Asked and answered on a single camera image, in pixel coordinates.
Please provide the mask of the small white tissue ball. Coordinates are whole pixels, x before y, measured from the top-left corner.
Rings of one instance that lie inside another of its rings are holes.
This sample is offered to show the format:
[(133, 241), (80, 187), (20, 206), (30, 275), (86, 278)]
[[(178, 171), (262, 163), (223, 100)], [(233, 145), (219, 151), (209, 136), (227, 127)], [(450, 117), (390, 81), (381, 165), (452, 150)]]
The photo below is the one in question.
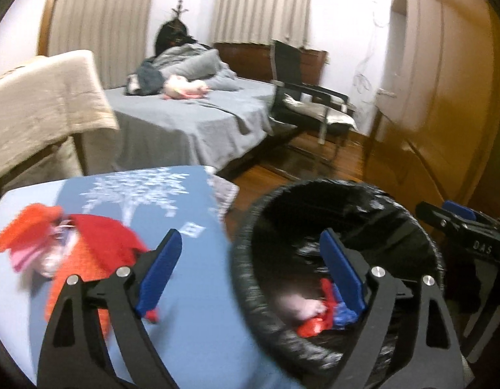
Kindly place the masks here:
[(58, 247), (43, 253), (37, 263), (36, 270), (41, 276), (53, 278), (66, 257), (66, 249)]

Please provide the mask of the beige curtain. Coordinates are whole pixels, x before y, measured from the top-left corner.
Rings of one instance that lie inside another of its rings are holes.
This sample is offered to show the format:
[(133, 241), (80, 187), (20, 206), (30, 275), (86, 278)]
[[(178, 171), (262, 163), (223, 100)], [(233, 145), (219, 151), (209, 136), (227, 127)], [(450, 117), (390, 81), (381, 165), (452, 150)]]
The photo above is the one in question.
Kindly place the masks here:
[(215, 0), (213, 43), (308, 46), (311, 0)]
[(39, 52), (92, 51), (105, 89), (125, 84), (145, 58), (152, 0), (47, 0)]

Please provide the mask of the orange foam net sleeve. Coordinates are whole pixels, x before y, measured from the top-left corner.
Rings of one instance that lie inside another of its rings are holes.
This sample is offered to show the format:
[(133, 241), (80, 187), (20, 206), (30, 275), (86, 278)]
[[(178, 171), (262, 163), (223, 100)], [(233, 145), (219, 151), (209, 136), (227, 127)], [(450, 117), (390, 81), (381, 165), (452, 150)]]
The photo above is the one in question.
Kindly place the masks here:
[(121, 264), (120, 251), (121, 244), (111, 235), (76, 232), (76, 241), (50, 286), (44, 319), (49, 321), (69, 276), (77, 275), (84, 282), (107, 278)]

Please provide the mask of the red knit glove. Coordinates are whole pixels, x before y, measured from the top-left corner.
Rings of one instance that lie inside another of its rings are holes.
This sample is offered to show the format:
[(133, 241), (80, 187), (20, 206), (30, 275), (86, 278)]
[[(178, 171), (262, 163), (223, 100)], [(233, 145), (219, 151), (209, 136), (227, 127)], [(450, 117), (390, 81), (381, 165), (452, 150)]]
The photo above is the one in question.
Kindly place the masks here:
[(149, 252), (139, 236), (116, 219), (93, 214), (72, 214), (69, 218), (79, 235), (73, 251), (81, 256), (70, 264), (76, 267), (73, 273), (85, 281), (109, 277)]

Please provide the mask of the red plastic bag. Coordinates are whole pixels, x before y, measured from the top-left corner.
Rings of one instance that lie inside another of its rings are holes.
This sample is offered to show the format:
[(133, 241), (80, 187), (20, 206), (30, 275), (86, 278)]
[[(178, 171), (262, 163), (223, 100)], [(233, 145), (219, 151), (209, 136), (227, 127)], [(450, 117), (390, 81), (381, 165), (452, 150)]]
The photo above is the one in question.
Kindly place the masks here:
[(312, 338), (334, 327), (334, 317), (338, 306), (334, 294), (334, 285), (327, 278), (320, 279), (320, 285), (324, 294), (323, 299), (319, 300), (319, 304), (323, 306), (322, 312), (317, 312), (308, 319), (303, 320), (302, 324), (297, 328), (297, 334), (300, 337)]

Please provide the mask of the beige striped blanket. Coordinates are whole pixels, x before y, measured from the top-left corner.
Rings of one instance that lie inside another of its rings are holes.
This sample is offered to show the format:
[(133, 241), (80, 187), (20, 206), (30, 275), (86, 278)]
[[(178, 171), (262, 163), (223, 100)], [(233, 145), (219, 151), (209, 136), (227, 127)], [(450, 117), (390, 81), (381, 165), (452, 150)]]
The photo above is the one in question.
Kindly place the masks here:
[(0, 77), (0, 192), (112, 171), (118, 132), (92, 51), (36, 57)]

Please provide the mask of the brown wooden wardrobe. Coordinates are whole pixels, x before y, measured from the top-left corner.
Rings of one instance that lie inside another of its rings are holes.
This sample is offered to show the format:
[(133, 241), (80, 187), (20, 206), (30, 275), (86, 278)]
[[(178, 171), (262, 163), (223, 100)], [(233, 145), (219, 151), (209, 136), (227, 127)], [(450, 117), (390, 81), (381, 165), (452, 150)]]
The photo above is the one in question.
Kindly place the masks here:
[(392, 0), (363, 178), (500, 216), (500, 0)]

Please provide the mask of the left beige curtain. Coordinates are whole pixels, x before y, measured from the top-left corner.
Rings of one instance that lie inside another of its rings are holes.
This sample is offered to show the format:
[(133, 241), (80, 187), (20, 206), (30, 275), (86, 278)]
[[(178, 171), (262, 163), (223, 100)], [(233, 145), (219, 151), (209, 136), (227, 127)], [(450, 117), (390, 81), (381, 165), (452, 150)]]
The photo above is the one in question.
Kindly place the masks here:
[(152, 0), (47, 0), (39, 52), (92, 51), (105, 89), (125, 84), (145, 58)]

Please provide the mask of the blue plastic bag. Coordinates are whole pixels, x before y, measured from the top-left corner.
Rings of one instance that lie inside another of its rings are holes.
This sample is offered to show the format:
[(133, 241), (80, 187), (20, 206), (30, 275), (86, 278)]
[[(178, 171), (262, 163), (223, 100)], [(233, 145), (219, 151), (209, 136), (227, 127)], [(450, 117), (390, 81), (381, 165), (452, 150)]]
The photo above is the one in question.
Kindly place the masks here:
[(351, 310), (340, 293), (337, 285), (333, 284), (334, 299), (336, 306), (334, 307), (334, 328), (343, 329), (348, 325), (353, 325), (358, 320), (355, 311)]

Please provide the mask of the wooden coat stand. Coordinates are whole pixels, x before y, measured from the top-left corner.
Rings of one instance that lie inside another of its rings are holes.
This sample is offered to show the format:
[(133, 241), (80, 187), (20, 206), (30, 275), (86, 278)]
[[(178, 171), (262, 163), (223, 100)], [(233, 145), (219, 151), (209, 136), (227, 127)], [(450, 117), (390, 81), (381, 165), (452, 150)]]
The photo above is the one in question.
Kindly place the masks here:
[(175, 8), (172, 8), (172, 19), (173, 20), (180, 20), (181, 17), (188, 11), (187, 8), (184, 7), (183, 1), (178, 0), (178, 3)]

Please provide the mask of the bed with grey sheet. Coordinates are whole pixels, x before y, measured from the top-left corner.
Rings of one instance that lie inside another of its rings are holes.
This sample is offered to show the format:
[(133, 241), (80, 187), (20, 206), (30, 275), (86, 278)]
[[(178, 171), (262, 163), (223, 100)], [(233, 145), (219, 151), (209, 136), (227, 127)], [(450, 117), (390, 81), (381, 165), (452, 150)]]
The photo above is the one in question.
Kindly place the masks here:
[(213, 90), (192, 100), (103, 91), (119, 128), (83, 139), (88, 174), (177, 165), (224, 169), (272, 133), (273, 85), (242, 78), (236, 83), (235, 91)]

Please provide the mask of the pink cloth scrap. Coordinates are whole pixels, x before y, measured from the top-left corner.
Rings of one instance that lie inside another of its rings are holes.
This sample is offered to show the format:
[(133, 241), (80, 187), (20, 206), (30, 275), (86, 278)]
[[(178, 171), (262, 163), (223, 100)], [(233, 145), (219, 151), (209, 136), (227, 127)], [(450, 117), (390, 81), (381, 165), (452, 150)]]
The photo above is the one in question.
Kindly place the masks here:
[(274, 301), (277, 315), (287, 324), (299, 325), (321, 317), (327, 307), (321, 300), (307, 299), (299, 293), (283, 293)]

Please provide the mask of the black lined trash bin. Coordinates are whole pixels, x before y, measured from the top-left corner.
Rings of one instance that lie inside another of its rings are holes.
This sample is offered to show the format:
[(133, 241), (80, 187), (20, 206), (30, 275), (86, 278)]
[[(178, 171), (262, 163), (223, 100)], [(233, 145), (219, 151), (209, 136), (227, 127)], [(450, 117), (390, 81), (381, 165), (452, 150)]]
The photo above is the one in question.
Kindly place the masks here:
[(254, 202), (238, 227), (230, 272), (239, 308), (258, 343), (294, 375), (327, 376), (349, 346), (354, 327), (302, 338), (281, 312), (287, 292), (321, 294), (329, 272), (319, 251), (331, 229), (370, 265), (416, 281), (444, 284), (442, 254), (413, 215), (380, 188), (319, 178), (281, 186)]

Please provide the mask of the silver chair cushion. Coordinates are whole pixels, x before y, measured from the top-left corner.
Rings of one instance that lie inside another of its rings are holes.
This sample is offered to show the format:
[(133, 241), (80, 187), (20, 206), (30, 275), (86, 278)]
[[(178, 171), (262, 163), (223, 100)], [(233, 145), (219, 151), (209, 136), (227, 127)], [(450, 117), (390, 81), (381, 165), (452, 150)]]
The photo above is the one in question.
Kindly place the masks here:
[(341, 124), (356, 128), (355, 120), (349, 114), (335, 108), (324, 104), (297, 101), (288, 94), (283, 97), (282, 101), (290, 111), (325, 122), (327, 125)]

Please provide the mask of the right beige curtain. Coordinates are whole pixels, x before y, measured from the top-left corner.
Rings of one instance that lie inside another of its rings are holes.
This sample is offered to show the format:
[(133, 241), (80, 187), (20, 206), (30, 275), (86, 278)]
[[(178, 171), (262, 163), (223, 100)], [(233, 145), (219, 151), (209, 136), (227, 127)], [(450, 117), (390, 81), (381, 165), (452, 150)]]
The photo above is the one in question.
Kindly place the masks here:
[(213, 43), (308, 46), (311, 0), (215, 0)]

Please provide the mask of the pink foam net sleeve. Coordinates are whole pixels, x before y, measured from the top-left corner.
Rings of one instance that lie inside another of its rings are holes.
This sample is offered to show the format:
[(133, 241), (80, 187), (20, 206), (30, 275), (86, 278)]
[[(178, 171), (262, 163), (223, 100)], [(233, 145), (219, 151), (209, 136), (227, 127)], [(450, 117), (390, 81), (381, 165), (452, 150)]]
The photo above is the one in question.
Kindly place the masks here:
[(36, 266), (43, 253), (50, 250), (46, 246), (30, 246), (26, 249), (13, 251), (10, 253), (10, 261), (15, 272), (27, 269), (36, 270)]

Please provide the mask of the pink plush toy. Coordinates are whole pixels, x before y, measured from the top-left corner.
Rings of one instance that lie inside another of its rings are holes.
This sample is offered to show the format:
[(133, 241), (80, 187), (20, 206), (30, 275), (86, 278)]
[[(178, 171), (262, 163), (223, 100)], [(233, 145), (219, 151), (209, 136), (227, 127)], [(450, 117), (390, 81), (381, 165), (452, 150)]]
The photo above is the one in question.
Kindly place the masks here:
[(189, 81), (183, 76), (171, 75), (163, 87), (163, 99), (201, 99), (210, 89), (202, 80)]

